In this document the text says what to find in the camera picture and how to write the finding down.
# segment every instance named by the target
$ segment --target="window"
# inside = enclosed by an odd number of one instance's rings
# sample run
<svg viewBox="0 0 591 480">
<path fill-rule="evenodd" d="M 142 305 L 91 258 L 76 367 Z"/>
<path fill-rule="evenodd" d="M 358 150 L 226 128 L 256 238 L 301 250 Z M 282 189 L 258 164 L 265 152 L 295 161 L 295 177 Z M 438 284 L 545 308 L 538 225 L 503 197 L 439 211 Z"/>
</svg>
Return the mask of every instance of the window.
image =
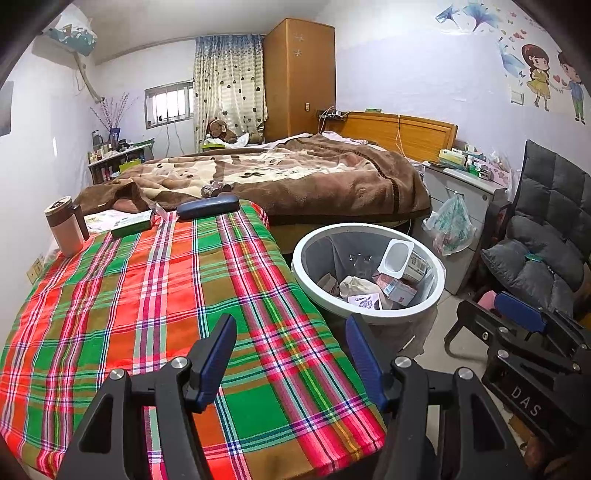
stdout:
<svg viewBox="0 0 591 480">
<path fill-rule="evenodd" d="M 172 83 L 145 91 L 146 128 L 193 117 L 193 81 Z"/>
</svg>

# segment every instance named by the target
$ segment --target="wooden wardrobe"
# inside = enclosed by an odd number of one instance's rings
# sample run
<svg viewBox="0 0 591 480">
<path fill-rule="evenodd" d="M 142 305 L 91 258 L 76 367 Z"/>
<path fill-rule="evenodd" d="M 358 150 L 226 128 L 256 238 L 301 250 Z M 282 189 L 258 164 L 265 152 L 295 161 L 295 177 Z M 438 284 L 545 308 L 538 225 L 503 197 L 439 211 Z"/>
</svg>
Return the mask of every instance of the wooden wardrobe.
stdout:
<svg viewBox="0 0 591 480">
<path fill-rule="evenodd" d="M 335 28 L 286 18 L 263 40 L 266 141 L 318 133 L 316 111 L 336 103 Z"/>
</svg>

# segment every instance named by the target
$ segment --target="paper box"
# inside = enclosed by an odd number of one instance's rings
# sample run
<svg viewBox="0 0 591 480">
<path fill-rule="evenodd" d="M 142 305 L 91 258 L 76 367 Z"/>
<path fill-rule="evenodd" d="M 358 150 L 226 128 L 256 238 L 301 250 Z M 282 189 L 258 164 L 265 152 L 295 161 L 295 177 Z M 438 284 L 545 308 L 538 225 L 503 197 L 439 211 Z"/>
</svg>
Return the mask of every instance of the paper box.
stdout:
<svg viewBox="0 0 591 480">
<path fill-rule="evenodd" d="M 425 262 L 421 257 L 419 257 L 415 252 L 413 252 L 410 256 L 410 260 L 408 261 L 406 268 L 404 269 L 402 279 L 407 280 L 411 283 L 417 283 L 423 279 L 426 271 L 427 262 Z"/>
<path fill-rule="evenodd" d="M 378 287 L 382 289 L 384 295 L 386 295 L 389 300 L 395 301 L 403 307 L 408 306 L 408 304 L 417 294 L 417 290 L 412 288 L 410 285 L 407 285 L 402 280 L 389 277 L 383 273 L 374 275 L 372 278 L 374 279 L 374 282 L 378 284 Z"/>
</svg>

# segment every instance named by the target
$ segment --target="blue gripper pad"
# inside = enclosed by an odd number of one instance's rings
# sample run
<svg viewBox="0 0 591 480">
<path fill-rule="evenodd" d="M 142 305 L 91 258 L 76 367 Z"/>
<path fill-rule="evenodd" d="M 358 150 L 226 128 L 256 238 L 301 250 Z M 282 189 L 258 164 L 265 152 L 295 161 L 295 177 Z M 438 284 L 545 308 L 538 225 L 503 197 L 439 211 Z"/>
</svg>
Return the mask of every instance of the blue gripper pad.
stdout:
<svg viewBox="0 0 591 480">
<path fill-rule="evenodd" d="M 229 316 L 222 327 L 222 332 L 216 339 L 211 353 L 205 360 L 199 385 L 200 393 L 197 398 L 197 405 L 202 411 L 216 398 L 230 356 L 236 345 L 237 332 L 236 319 Z"/>
<path fill-rule="evenodd" d="M 355 361 L 355 368 L 361 377 L 368 398 L 380 412 L 385 412 L 388 399 L 382 384 L 382 371 L 353 316 L 349 317 L 345 323 L 345 335 Z"/>
<path fill-rule="evenodd" d="M 507 292 L 496 296 L 495 308 L 501 315 L 529 332 L 544 333 L 546 329 L 546 323 L 538 310 Z"/>
</svg>

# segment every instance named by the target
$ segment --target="trash can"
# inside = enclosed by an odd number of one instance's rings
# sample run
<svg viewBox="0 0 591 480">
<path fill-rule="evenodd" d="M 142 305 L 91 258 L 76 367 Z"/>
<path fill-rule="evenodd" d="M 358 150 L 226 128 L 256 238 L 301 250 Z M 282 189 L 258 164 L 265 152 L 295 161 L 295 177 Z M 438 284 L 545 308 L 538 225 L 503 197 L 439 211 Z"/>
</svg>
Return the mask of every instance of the trash can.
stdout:
<svg viewBox="0 0 591 480">
<path fill-rule="evenodd" d="M 397 310 L 370 310 L 332 296 L 317 282 L 330 273 L 341 282 L 349 275 L 349 257 L 373 257 L 376 267 L 390 240 L 414 243 L 414 251 L 433 269 L 434 281 L 424 301 Z M 396 230 L 366 223 L 341 223 L 315 230 L 296 246 L 291 265 L 295 279 L 315 304 L 343 350 L 348 354 L 345 320 L 352 313 L 362 315 L 374 335 L 392 351 L 414 358 L 423 353 L 423 344 L 437 317 L 437 301 L 445 285 L 445 268 L 423 244 Z"/>
</svg>

